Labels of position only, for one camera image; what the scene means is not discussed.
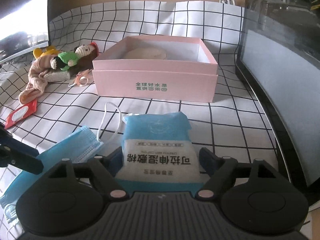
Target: green knitted toy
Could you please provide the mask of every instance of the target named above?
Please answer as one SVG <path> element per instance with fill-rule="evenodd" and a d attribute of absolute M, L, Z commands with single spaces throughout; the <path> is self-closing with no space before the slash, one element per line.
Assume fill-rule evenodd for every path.
<path fill-rule="evenodd" d="M 58 57 L 62 60 L 64 64 L 66 64 L 64 68 L 61 68 L 61 70 L 63 71 L 68 70 L 70 67 L 76 65 L 79 60 L 78 54 L 76 54 L 73 51 L 64 51 L 62 53 L 59 53 Z"/>

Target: yellow toy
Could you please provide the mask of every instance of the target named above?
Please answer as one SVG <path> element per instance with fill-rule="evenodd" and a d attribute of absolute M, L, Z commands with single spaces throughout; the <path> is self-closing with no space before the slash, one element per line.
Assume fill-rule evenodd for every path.
<path fill-rule="evenodd" d="M 33 56 L 37 59 L 41 56 L 44 56 L 44 55 L 52 55 L 52 54 L 59 54 L 60 51 L 59 50 L 56 50 L 56 47 L 51 45 L 51 46 L 48 46 L 45 48 L 45 52 L 42 51 L 41 48 L 36 48 L 33 50 Z"/>

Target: stuffed toy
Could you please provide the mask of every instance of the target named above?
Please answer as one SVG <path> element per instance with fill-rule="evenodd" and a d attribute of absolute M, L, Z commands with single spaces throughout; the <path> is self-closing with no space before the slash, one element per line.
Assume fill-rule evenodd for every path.
<path fill-rule="evenodd" d="M 74 52 L 64 51 L 59 53 L 58 56 L 51 61 L 51 68 L 60 68 L 62 71 L 66 71 L 70 67 L 76 65 L 79 59 L 89 55 L 95 49 L 95 46 L 89 44 L 77 47 Z"/>
<path fill-rule="evenodd" d="M 56 56 L 43 55 L 37 58 L 31 65 L 28 73 L 29 82 L 26 88 L 19 95 L 19 102 L 24 105 L 33 99 L 41 96 L 48 82 L 44 79 L 44 75 L 51 69 L 50 62 Z"/>
<path fill-rule="evenodd" d="M 44 55 L 58 55 L 60 51 L 56 50 L 56 47 L 51 45 L 45 48 L 45 52 L 41 48 L 36 48 L 33 50 L 33 56 L 35 59 L 44 56 Z"/>
<path fill-rule="evenodd" d="M 98 46 L 95 42 L 90 43 L 95 49 L 87 56 L 80 58 L 76 65 L 66 71 L 61 71 L 60 69 L 50 69 L 47 74 L 44 75 L 44 79 L 48 82 L 64 82 L 70 80 L 73 75 L 76 75 L 80 71 L 86 69 L 93 69 L 92 61 L 99 55 Z"/>

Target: blue face mask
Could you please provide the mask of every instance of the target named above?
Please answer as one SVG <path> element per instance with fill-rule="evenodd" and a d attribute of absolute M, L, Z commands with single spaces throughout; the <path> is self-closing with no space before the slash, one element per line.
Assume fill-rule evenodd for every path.
<path fill-rule="evenodd" d="M 35 175 L 27 171 L 22 171 L 7 187 L 6 191 L 0 198 L 0 205 L 4 208 L 4 214 L 8 223 L 14 221 L 17 216 L 15 212 L 15 203 L 26 190 L 31 187 L 43 174 L 57 164 L 61 159 L 68 158 L 73 163 L 86 162 L 93 155 L 97 154 L 104 144 L 99 140 L 100 129 L 103 125 L 104 117 L 100 124 L 97 136 L 86 126 L 83 126 L 70 134 L 63 141 L 55 144 L 50 149 L 44 151 L 36 158 L 42 161 L 44 169 L 41 174 Z"/>

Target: round object in box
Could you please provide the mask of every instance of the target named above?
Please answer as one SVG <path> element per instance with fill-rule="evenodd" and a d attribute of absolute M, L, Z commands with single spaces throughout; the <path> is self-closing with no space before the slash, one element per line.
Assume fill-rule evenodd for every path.
<path fill-rule="evenodd" d="M 166 59 L 167 54 L 163 49 L 137 48 L 124 55 L 124 59 Z"/>

